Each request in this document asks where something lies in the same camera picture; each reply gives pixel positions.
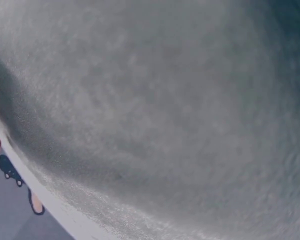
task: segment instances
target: cartoon print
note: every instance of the cartoon print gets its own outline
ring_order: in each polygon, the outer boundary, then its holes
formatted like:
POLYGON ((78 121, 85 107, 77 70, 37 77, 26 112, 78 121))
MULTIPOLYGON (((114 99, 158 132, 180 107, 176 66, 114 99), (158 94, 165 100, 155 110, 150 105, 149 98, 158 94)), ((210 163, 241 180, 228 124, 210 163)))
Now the cartoon print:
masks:
POLYGON ((0 169, 4 172, 5 179, 14 179, 19 188, 25 183, 6 155, 0 155, 0 169))
MULTIPOLYGON (((16 185, 21 188, 25 182, 11 163, 10 159, 6 155, 0 155, 0 169, 4 173, 5 179, 14 179, 16 185)), ((30 190, 28 187, 28 200, 31 209, 35 215, 43 215, 46 211, 45 207, 42 205, 41 201, 38 199, 37 195, 30 190)))

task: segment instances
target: navy blue printed graphic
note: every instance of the navy blue printed graphic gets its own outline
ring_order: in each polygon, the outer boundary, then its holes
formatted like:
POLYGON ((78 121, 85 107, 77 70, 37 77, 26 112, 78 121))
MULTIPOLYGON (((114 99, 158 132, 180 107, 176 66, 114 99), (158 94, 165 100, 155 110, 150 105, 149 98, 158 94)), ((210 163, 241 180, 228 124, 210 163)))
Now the navy blue printed graphic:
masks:
MULTIPOLYGON (((6 155, 0 155, 0 169, 4 173, 5 179, 14 179, 19 188, 24 185, 24 180, 21 178, 14 165, 6 155)), ((30 188, 28 188, 28 200, 35 215, 43 215, 45 213, 45 207, 39 201, 38 197, 30 190, 30 188)))
POLYGON ((6 155, 0 155, 0 169, 4 173, 4 177, 14 179, 18 187, 22 187, 25 183, 6 155))

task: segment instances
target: gray textured surface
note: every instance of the gray textured surface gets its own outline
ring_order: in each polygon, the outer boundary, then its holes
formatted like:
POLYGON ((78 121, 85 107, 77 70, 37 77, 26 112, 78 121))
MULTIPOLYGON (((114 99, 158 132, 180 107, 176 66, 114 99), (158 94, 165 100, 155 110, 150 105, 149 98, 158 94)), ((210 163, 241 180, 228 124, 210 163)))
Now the gray textured surface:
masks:
POLYGON ((300 239, 300 1, 252 2, 0 0, 41 186, 125 239, 300 239))

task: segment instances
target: curved gray object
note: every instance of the curved gray object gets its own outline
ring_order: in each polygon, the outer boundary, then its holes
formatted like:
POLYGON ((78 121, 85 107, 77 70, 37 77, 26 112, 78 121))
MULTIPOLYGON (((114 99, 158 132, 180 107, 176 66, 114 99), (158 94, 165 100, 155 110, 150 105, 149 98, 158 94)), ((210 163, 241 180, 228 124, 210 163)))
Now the curved gray object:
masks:
POLYGON ((76 239, 300 239, 300 1, 0 0, 0 137, 76 239))

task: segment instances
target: gray floor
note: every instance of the gray floor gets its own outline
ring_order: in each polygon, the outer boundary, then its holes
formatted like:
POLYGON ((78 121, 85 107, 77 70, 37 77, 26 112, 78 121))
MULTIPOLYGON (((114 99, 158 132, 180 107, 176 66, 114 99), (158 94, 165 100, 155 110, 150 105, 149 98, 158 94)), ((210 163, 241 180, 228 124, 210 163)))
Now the gray floor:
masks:
POLYGON ((72 239, 48 211, 42 216, 34 215, 27 186, 18 187, 0 170, 0 240, 72 239))

